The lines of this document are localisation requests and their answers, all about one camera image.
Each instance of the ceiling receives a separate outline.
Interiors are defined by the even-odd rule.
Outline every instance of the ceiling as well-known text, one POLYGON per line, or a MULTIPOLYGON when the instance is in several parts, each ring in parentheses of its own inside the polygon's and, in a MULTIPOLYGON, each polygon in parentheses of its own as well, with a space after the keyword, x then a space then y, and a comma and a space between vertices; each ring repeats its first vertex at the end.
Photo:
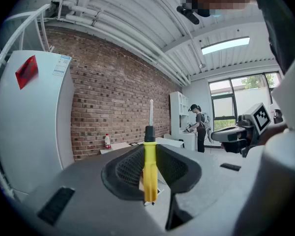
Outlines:
POLYGON ((262 13, 255 5, 218 18, 199 16, 200 23, 194 25, 176 11, 180 0, 77 1, 78 6, 100 11, 117 20, 118 24, 98 19, 121 31, 124 37, 122 42, 115 39, 118 45, 132 50, 182 86, 204 78, 206 74, 225 73, 233 66, 240 68, 241 64, 246 68, 277 65, 269 48, 262 13), (250 37, 249 45, 202 54, 201 48, 206 45, 245 36, 250 37))

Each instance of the window frame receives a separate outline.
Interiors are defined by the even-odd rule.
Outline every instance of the window frame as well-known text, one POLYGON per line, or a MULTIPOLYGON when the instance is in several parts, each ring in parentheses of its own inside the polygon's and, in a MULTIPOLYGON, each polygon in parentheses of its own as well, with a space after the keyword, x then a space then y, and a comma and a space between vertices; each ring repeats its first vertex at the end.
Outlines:
POLYGON ((211 93, 211 90, 210 90, 211 100, 212 100, 213 123, 214 123, 215 120, 231 120, 231 119, 234 119, 236 122, 238 121, 236 97, 235 97, 234 87, 233 87, 233 83, 232 83, 232 80, 234 80, 234 79, 251 77, 251 76, 256 76, 256 75, 262 75, 263 78, 264 78, 264 80, 265 80, 265 82, 266 82, 266 87, 267 87, 268 92, 269 92, 271 104, 273 104, 273 99, 272 99, 271 92, 275 88, 270 88, 269 82, 267 81, 267 78, 266 78, 266 74, 274 74, 274 73, 276 73, 276 74, 279 75, 280 80, 282 79, 281 74, 279 73, 279 71, 273 71, 273 72, 267 72, 267 73, 264 72, 264 73, 255 73, 255 74, 244 75, 244 76, 229 77, 227 79, 209 82, 208 83, 208 86, 210 88, 210 84, 211 83, 216 83, 216 82, 221 82, 221 81, 229 81, 230 82, 230 85, 231 85, 231 89, 232 89, 232 93, 223 94, 223 95, 214 95, 214 96, 212 96, 212 93, 211 93), (235 114, 235 116, 215 117, 215 110, 214 110, 214 102, 213 102, 213 100, 215 100, 215 99, 229 98, 229 97, 233 98, 233 108, 234 108, 234 114, 235 114))

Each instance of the black cap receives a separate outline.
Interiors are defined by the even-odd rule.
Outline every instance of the black cap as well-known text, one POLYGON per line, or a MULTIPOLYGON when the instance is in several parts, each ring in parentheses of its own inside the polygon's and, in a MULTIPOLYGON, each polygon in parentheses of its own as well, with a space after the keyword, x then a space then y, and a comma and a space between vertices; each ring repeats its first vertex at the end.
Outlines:
POLYGON ((146 135, 144 137, 146 143, 155 142, 155 128, 153 126, 146 126, 146 135))
POLYGON ((190 111, 194 110, 195 108, 198 108, 198 106, 196 104, 191 105, 190 111))

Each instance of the window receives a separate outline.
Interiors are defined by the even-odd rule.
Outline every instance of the window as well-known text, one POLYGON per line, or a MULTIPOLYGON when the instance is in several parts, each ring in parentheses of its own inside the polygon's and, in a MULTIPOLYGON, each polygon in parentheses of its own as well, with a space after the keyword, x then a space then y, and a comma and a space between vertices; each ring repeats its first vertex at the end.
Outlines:
POLYGON ((215 117, 234 117, 234 104, 232 97, 217 98, 213 100, 215 117))
POLYGON ((243 114, 257 103, 263 103, 268 112, 271 98, 263 74, 232 79, 237 113, 243 114))
POLYGON ((261 102, 270 113, 271 92, 280 81, 279 73, 263 73, 210 83, 214 131, 235 125, 238 114, 261 102))
POLYGON ((211 96, 233 93, 230 81, 210 83, 211 96))
POLYGON ((265 74, 267 83, 269 85, 270 91, 280 85, 281 76, 279 73, 267 73, 265 74))
POLYGON ((214 130, 229 127, 236 123, 234 94, 230 80, 210 84, 214 130))

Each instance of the wall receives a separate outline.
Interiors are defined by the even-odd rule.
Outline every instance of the wall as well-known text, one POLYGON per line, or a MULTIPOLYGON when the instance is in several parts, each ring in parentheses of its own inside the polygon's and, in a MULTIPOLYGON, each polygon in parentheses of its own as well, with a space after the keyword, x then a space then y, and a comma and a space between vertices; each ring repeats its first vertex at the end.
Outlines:
POLYGON ((75 94, 71 140, 75 160, 97 155, 105 134, 112 143, 144 140, 149 101, 154 100, 156 136, 170 133, 169 95, 181 88, 129 51, 106 40, 64 28, 47 27, 54 53, 73 58, 75 94))
MULTIPOLYGON (((191 85, 182 88, 182 94, 185 95, 189 100, 189 105, 192 104, 199 105, 201 107, 202 113, 207 113, 210 118, 210 126, 213 131, 213 113, 212 113, 212 102, 211 93, 208 82, 206 79, 197 80, 191 82, 191 85)), ((189 121, 191 123, 196 122, 196 114, 189 112, 189 121)), ((205 140, 205 145, 219 146, 220 143, 212 141, 209 142, 208 139, 205 140)))

